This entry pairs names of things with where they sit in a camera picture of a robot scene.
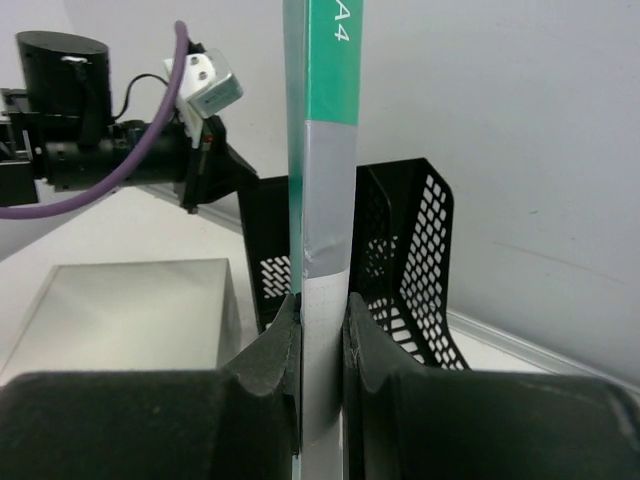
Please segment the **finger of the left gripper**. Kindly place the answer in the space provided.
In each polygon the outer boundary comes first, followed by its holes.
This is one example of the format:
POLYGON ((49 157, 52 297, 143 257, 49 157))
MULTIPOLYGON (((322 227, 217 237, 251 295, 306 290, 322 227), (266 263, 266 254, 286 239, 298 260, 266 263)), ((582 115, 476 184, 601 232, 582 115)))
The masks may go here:
POLYGON ((192 213, 203 205, 257 185, 257 171, 226 142, 202 144, 192 154, 192 213))

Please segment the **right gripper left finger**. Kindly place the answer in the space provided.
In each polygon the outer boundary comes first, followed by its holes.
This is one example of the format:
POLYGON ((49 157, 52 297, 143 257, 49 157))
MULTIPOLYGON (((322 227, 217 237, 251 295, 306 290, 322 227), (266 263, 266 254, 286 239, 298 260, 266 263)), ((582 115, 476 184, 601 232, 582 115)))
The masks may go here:
POLYGON ((37 372, 1 390, 5 479, 289 479, 300 299, 213 370, 37 372))

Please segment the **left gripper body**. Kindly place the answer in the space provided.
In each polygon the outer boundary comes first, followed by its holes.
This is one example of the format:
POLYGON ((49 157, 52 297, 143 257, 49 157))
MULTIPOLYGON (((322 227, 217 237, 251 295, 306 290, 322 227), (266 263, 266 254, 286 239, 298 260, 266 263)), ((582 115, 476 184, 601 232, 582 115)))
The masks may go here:
MULTIPOLYGON (((70 207, 79 208, 119 187, 170 183, 183 208, 192 208, 194 166, 191 141, 176 121, 150 137, 150 126, 127 121, 113 126, 93 147, 70 140, 48 142, 43 179, 57 191, 70 191, 70 207)), ((205 121, 200 145, 227 142, 219 117, 205 121)))

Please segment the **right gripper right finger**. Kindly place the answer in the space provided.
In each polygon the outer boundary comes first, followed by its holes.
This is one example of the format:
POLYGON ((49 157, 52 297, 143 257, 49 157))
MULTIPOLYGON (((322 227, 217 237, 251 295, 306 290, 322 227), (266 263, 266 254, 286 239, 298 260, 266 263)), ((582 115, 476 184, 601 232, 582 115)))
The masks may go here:
POLYGON ((425 366, 352 294, 343 323, 348 479, 635 479, 639 408, 587 376, 425 366))

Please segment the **white drawer cabinet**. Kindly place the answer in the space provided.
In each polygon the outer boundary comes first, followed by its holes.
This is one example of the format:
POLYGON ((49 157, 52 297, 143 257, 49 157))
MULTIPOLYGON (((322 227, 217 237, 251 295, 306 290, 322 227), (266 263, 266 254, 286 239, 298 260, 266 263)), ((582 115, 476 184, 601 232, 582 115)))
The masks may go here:
POLYGON ((60 265, 2 355, 1 381, 42 371, 214 369, 240 349, 225 259, 60 265))

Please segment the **green notebook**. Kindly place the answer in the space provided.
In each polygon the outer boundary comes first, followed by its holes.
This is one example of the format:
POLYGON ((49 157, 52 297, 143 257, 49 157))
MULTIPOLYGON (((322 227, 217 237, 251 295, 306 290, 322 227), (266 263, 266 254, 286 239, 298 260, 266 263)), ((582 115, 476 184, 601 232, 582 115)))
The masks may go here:
POLYGON ((357 168, 361 1, 283 4, 291 290, 301 298, 296 479, 343 476, 342 339, 357 168))

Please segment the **black mesh file organizer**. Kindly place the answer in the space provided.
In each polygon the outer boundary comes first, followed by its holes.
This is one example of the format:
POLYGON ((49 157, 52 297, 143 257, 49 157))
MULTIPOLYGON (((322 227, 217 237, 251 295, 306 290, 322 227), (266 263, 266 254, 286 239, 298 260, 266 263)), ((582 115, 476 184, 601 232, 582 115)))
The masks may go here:
MULTIPOLYGON (((239 207, 257 329, 264 332, 290 291, 287 178, 241 192, 239 207)), ((359 166, 349 289, 417 361, 465 370, 447 324, 453 214, 452 190, 427 159, 359 166)))

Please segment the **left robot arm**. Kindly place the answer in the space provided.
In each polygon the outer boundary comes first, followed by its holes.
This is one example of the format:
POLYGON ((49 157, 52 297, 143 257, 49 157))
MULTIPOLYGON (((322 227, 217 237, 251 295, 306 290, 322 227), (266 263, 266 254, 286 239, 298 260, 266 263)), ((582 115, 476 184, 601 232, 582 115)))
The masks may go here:
POLYGON ((192 213, 258 183, 220 118, 242 96, 236 76, 184 23, 175 34, 149 122, 114 109, 104 43, 54 31, 17 35, 25 85, 1 92, 3 219, 59 216, 120 187, 156 184, 172 184, 192 213))

